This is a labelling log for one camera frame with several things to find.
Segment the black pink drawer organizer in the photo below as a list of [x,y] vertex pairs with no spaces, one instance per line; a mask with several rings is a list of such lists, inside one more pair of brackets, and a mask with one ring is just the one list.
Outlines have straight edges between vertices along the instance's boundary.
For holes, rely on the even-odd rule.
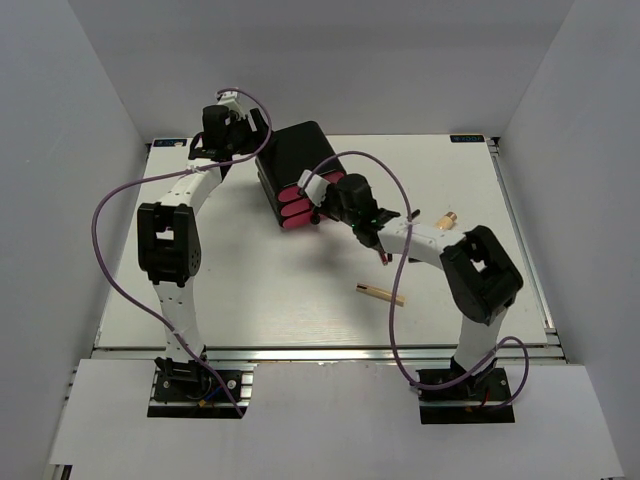
[[256,157],[258,178],[279,227],[296,229],[311,223],[312,204],[299,193],[298,181],[335,152],[315,121],[306,121],[271,133]]

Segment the gold cream tube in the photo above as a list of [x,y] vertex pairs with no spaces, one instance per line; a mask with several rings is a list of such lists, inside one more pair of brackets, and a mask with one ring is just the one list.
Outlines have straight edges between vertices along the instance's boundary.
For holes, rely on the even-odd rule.
[[456,220],[457,214],[455,212],[449,211],[435,223],[435,227],[443,231],[451,230],[454,228]]

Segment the beige concealer tube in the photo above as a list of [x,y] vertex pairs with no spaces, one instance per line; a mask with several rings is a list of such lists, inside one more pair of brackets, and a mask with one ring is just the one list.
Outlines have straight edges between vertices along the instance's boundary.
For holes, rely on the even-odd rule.
[[400,307],[403,307],[406,303],[406,299],[404,296],[399,294],[394,294],[390,290],[385,290],[372,285],[358,283],[356,285],[356,290],[362,294],[365,294],[367,296],[370,296],[379,300],[386,301],[388,303],[391,303],[392,301],[394,301],[395,304]]

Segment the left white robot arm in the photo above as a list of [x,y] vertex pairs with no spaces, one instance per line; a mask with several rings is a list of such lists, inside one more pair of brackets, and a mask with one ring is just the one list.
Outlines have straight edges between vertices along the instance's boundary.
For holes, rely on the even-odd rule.
[[161,199],[137,210],[138,263],[170,323],[165,353],[155,363],[165,373],[178,371],[177,387],[191,399],[205,396],[212,378],[197,363],[205,358],[205,346],[194,300],[194,278],[202,260],[196,215],[226,177],[233,157],[258,150],[269,132],[259,109],[245,114],[235,104],[205,107],[202,124],[203,131],[189,146],[187,172]]

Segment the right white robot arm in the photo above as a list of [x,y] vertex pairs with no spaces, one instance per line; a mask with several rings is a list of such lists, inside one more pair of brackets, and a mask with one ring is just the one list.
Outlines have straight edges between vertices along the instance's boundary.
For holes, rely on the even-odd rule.
[[379,207],[360,174],[348,174],[331,183],[306,170],[298,186],[316,214],[350,226],[357,240],[383,261],[398,255],[399,269],[412,259],[443,271],[462,314],[460,337],[451,359],[452,379],[424,384],[408,372],[403,374],[410,384],[426,391],[453,388],[466,399],[484,391],[486,372],[501,346],[498,335],[502,322],[524,284],[494,233],[482,225],[460,233],[417,224],[411,214],[402,216]]

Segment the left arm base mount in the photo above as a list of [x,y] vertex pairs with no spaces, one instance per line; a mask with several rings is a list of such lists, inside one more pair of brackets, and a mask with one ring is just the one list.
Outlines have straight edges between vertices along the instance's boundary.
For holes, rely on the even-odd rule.
[[152,419],[240,419],[249,402],[249,372],[218,370],[199,363],[157,357],[147,417]]

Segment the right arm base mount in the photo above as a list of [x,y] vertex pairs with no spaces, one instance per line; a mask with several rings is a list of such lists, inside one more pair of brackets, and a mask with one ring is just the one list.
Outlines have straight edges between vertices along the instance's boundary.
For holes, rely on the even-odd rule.
[[504,368],[493,368],[449,389],[417,389],[422,425],[513,424],[511,389]]

